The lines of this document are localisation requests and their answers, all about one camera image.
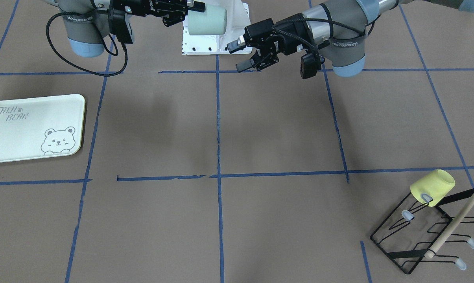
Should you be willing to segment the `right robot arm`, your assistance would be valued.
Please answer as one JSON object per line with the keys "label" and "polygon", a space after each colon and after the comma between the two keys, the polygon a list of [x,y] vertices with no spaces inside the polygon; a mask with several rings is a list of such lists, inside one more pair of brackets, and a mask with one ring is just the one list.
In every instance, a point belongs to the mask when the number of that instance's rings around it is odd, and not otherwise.
{"label": "right robot arm", "polygon": [[75,54],[95,57],[105,50],[103,38],[115,35],[120,43],[132,44],[131,16],[161,17],[165,26],[185,20],[192,11],[204,13],[204,2],[195,0],[46,0],[59,9],[68,41]]}

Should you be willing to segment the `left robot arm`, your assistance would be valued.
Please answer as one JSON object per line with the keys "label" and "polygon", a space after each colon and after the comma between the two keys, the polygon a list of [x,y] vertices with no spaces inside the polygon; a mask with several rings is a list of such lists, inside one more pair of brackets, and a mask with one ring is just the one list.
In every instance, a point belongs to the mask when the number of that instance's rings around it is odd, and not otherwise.
{"label": "left robot arm", "polygon": [[352,77],[365,64],[365,39],[377,19],[407,0],[328,0],[278,22],[271,18],[244,27],[227,44],[229,53],[254,47],[251,59],[237,63],[238,72],[263,70],[279,61],[278,54],[305,50],[301,57],[302,79],[316,76],[325,59],[336,75]]}

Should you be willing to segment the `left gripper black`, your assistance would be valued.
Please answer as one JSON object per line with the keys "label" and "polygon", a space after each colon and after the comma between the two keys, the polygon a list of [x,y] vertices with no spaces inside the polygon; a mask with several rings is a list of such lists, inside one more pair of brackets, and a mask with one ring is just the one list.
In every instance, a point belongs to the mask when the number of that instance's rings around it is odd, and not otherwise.
{"label": "left gripper black", "polygon": [[227,43],[230,54],[249,54],[256,48],[251,59],[236,64],[237,72],[259,72],[279,61],[278,54],[297,52],[298,46],[307,47],[311,42],[309,30],[302,14],[295,14],[274,23],[271,18],[251,24],[244,28],[244,34]]}

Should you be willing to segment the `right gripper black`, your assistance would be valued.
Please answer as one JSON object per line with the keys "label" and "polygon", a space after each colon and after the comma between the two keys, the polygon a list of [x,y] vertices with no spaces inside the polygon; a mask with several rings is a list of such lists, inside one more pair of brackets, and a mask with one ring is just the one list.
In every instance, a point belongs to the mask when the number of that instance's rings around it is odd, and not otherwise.
{"label": "right gripper black", "polygon": [[122,4],[127,13],[140,17],[159,17],[166,27],[184,21],[188,10],[200,13],[206,11],[206,4],[196,0],[124,0]]}

